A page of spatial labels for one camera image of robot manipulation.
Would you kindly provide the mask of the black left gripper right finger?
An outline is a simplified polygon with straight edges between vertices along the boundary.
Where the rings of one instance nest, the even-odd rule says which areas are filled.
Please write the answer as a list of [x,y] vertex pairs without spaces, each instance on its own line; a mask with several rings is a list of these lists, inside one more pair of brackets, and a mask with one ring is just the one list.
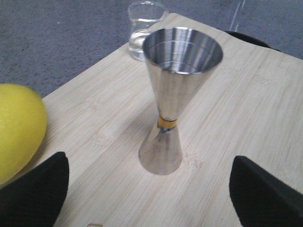
[[245,156],[234,158],[229,192],[244,227],[303,225],[303,195]]

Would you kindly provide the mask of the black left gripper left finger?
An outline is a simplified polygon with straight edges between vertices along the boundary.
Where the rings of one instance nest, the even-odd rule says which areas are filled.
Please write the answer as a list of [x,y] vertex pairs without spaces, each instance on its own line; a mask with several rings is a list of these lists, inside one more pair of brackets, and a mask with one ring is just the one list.
[[52,227],[69,185],[69,162],[57,152],[0,191],[2,227]]

